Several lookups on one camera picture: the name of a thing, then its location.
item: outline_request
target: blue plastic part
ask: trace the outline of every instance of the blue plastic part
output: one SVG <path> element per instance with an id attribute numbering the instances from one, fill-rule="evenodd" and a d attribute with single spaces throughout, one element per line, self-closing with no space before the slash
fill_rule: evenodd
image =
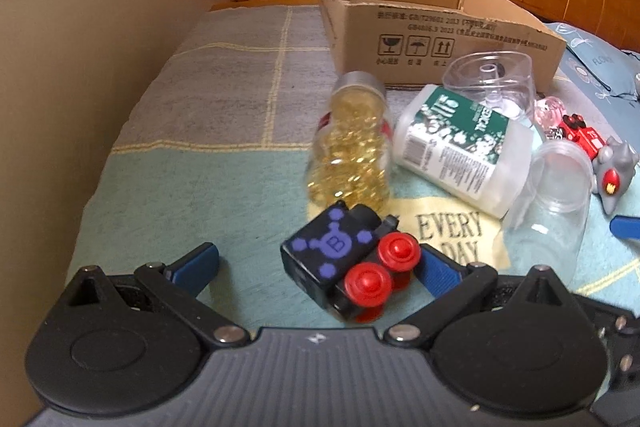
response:
<path id="1" fill-rule="evenodd" d="M 414 268 L 414 275 L 431 295 L 438 298 L 462 282 L 466 274 L 465 267 L 427 245 L 421 247 L 422 256 Z"/>
<path id="2" fill-rule="evenodd" d="M 640 239 L 640 217 L 613 216 L 609 230 L 618 239 Z"/>
<path id="3" fill-rule="evenodd" d="M 220 254 L 212 243 L 203 243 L 169 268 L 169 280 L 196 297 L 218 274 Z"/>

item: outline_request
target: green label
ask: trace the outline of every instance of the green label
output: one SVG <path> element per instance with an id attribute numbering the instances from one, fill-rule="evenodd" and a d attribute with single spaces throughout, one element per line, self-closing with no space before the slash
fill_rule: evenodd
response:
<path id="1" fill-rule="evenodd" d="M 437 87 L 415 114 L 402 157 L 441 184 L 479 198 L 500 158 L 509 119 Z"/>

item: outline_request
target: clear plastic cup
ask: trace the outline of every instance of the clear plastic cup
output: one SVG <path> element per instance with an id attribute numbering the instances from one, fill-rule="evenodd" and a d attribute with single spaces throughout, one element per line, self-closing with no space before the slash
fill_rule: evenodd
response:
<path id="1" fill-rule="evenodd" d="M 587 224 L 592 180 L 589 157 L 569 140 L 544 142 L 534 152 L 524 188 L 497 237 L 511 261 L 505 272 L 526 275 L 531 266 L 546 264 L 562 282 L 571 282 Z"/>
<path id="2" fill-rule="evenodd" d="M 513 120 L 533 122 L 536 89 L 531 57 L 520 52 L 481 52 L 457 58 L 442 85 Z"/>

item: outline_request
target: barcode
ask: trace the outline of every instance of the barcode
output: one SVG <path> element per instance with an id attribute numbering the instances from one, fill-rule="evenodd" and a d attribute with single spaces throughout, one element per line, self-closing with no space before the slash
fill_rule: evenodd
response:
<path id="1" fill-rule="evenodd" d="M 410 136 L 406 141 L 403 157 L 415 166 L 422 167 L 422 159 L 424 158 L 426 149 L 427 144 L 425 142 Z"/>

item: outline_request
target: cardboard box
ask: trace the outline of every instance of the cardboard box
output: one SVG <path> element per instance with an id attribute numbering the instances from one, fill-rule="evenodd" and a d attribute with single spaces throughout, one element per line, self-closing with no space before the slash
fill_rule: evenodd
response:
<path id="1" fill-rule="evenodd" d="M 536 89 L 551 83 L 564 47 L 509 0 L 319 0 L 339 73 L 362 70 L 387 86 L 439 84 L 470 53 L 514 50 L 532 58 Z"/>

